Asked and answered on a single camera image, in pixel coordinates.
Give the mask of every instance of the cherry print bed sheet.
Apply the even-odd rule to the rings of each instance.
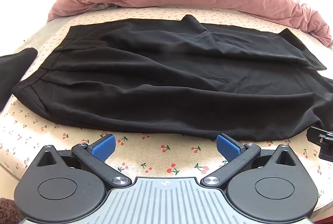
[[[22,79],[34,72],[60,44],[70,26],[127,18],[180,20],[186,14],[191,14],[204,23],[236,25],[275,33],[286,28],[240,12],[222,9],[173,6],[87,12],[70,20],[40,47],[36,60]],[[332,78],[330,58],[333,52],[312,36],[296,29],[290,30],[328,68],[321,71],[321,74]],[[21,178],[42,146],[53,144],[58,150],[70,149],[80,142],[91,144],[107,133],[52,123],[37,116],[11,96],[0,114],[0,163]],[[227,163],[217,152],[216,142],[213,140],[175,134],[112,134],[117,139],[116,150],[106,163],[132,180],[136,176],[195,176],[200,180]],[[330,185],[331,178],[333,179],[333,163],[318,158],[319,147],[306,140],[305,132],[289,140],[257,142],[262,149],[275,149],[282,143],[292,147],[317,185],[319,200],[316,210],[330,207],[333,204],[333,188]]]

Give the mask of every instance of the black fabric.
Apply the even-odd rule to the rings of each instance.
[[[12,88],[20,81],[37,56],[37,50],[26,48],[19,53],[0,57],[0,111],[12,94]]]
[[[127,19],[71,27],[13,90],[55,123],[214,139],[287,139],[333,130],[332,80],[288,29]]]

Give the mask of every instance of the brown carpet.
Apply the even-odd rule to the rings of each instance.
[[[0,198],[0,224],[18,224],[22,219],[13,200]]]

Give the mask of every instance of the triangular cutout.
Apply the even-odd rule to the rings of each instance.
[[[280,165],[296,166],[294,160],[290,157],[287,151],[281,152],[276,163]]]
[[[54,160],[51,152],[45,152],[41,160],[39,160],[37,167],[44,167],[49,165],[54,165],[56,161]]]

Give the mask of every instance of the gray ribbed plate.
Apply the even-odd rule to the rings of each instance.
[[[194,178],[138,178],[110,192],[94,213],[72,224],[254,224],[234,210],[218,189]],[[302,224],[311,223],[304,219]]]

